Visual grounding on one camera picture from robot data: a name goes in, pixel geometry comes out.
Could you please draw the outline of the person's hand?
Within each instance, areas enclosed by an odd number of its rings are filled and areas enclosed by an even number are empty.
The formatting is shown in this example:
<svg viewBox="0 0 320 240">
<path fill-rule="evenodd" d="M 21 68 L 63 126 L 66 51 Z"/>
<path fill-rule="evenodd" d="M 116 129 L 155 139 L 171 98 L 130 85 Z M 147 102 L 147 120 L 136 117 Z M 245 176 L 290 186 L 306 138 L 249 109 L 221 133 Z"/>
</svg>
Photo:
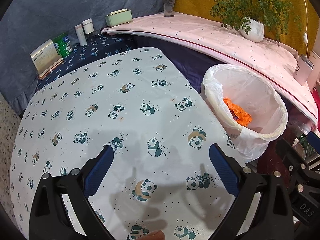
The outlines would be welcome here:
<svg viewBox="0 0 320 240">
<path fill-rule="evenodd" d="M 141 237 L 139 240 L 165 240 L 165 234 L 161 230 L 153 231 Z"/>
</svg>

